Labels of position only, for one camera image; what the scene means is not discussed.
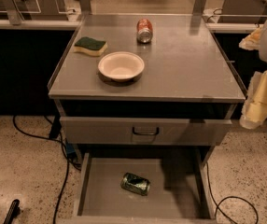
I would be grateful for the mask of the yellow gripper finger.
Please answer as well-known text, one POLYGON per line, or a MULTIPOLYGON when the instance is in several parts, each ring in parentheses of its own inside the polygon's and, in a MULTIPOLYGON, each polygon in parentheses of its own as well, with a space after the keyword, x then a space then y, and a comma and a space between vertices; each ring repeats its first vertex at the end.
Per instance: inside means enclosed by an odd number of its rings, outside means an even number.
POLYGON ((260 48, 261 28, 257 28, 250 35, 243 38, 239 43, 241 49, 258 50, 260 48))
POLYGON ((267 70, 255 72, 247 90, 239 123, 246 129, 256 129, 267 119, 267 70))

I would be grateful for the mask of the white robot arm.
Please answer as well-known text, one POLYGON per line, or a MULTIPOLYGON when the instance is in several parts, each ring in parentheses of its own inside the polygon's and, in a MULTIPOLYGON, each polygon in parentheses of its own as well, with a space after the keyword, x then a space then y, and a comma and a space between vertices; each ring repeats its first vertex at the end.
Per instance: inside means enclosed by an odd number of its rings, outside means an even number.
MULTIPOLYGON (((267 63, 267 20, 239 43, 247 50, 256 49, 259 57, 267 63)), ((239 123, 246 129, 256 129, 267 119, 267 70, 255 72, 250 80, 246 101, 239 123)))

